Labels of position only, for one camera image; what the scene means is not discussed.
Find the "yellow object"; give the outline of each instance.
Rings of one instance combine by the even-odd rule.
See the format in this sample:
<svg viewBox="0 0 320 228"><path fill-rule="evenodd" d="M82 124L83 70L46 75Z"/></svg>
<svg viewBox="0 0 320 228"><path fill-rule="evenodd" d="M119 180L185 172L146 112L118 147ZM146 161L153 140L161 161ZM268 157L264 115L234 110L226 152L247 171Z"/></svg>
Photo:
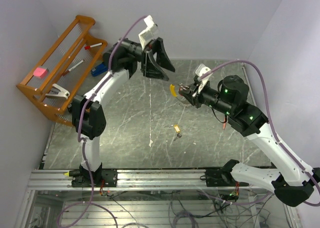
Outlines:
<svg viewBox="0 0 320 228"><path fill-rule="evenodd" d="M175 124L173 127L177 133L180 133L180 128L177 124Z"/></svg>
<svg viewBox="0 0 320 228"><path fill-rule="evenodd" d="M170 85L170 92L171 92L171 95L173 95L174 97L177 97L175 86L173 84Z"/></svg>

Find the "wooden dish rack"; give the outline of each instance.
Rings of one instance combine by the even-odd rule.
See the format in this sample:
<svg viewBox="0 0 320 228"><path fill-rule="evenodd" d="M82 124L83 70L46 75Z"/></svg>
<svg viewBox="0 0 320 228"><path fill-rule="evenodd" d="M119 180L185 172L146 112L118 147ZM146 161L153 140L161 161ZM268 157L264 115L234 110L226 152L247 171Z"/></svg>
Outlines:
<svg viewBox="0 0 320 228"><path fill-rule="evenodd" d="M102 52L108 43L89 34L95 22L91 17L77 15L23 81L17 84L18 89L51 121L72 126L72 122L63 115L96 61L102 60ZM85 46L98 43L102 45L85 50ZM82 60L74 70L62 75ZM49 70L42 79L33 75L40 66ZM70 93L68 98L61 100L46 97L46 94L55 94L53 84L66 89Z"/></svg>

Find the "blue tool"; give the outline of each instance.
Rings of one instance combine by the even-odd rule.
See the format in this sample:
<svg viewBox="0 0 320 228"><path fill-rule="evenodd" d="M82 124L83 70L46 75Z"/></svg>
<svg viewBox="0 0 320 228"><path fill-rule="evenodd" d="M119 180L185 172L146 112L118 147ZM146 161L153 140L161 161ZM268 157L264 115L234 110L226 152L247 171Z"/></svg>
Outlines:
<svg viewBox="0 0 320 228"><path fill-rule="evenodd" d="M93 77L96 77L102 74L103 72L106 72L107 70L108 70L108 67L105 65L105 63L102 62L101 64L97 65L95 68L91 70L91 75Z"/></svg>

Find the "pink block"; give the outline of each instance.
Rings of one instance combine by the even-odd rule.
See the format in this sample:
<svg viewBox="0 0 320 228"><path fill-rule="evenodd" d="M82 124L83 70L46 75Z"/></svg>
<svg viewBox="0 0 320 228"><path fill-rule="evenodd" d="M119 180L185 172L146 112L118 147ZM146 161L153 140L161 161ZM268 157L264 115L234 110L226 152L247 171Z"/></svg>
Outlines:
<svg viewBox="0 0 320 228"><path fill-rule="evenodd" d="M39 79L42 79L48 74L48 72L49 70L47 68L39 66L34 70L33 75Z"/></svg>

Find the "wooden frame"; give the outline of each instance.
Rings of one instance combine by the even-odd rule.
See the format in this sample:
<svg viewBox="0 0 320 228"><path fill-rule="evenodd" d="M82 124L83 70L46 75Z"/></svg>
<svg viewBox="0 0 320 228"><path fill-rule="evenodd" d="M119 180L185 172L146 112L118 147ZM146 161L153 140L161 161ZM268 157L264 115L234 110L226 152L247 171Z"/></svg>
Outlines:
<svg viewBox="0 0 320 228"><path fill-rule="evenodd" d="M17 84L17 88L51 121L61 123L67 126L72 126L71 121L63 119L63 115L72 101L73 97L76 95L79 87L84 82L90 70L93 68L97 60L102 60L102 52L107 46L107 42L103 39L98 39L89 34L90 28L96 23L96 21L88 16L77 15L75 20L68 26L68 28L61 34L61 36L56 40L52 47L44 54L44 56L39 60L39 62L33 67L33 69L26 75L21 83ZM55 65L55 67L50 71L50 73L43 79L39 87L32 87L28 85L30 80L33 78L33 73L35 69L39 66L43 66L48 58L53 54L53 52L58 48L58 46L64 41L67 35L73 30L77 25L81 25L81 33L77 39L69 45L68 50L64 53L61 60ZM69 65L73 62L76 55L83 49L84 46L90 46L93 44L102 43L99 47L94 47L89 50L92 55L92 60L90 61L87 68L83 72L81 78L77 81L76 85L70 91L70 96L60 107L54 107L44 103L46 94L52 89L54 83L57 83L61 78L64 71L67 70Z"/></svg>

